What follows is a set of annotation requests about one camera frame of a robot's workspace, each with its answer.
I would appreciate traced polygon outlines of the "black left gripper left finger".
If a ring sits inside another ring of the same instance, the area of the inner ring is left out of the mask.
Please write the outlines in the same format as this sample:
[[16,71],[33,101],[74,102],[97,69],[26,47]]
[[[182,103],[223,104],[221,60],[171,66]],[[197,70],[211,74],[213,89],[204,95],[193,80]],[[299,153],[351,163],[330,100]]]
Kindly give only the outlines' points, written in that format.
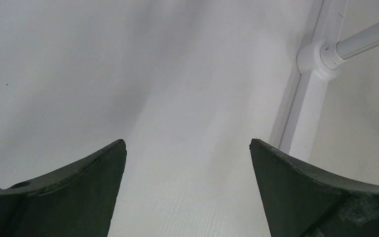
[[0,189],[0,237],[106,237],[126,164],[119,139],[52,172]]

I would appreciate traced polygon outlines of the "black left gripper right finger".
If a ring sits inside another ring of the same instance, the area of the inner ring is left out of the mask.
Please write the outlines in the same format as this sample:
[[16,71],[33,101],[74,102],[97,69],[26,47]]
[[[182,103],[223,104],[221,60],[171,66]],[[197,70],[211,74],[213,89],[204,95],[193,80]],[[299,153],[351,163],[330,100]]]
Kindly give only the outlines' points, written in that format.
[[379,185],[333,174],[260,139],[250,153],[273,237],[379,237]]

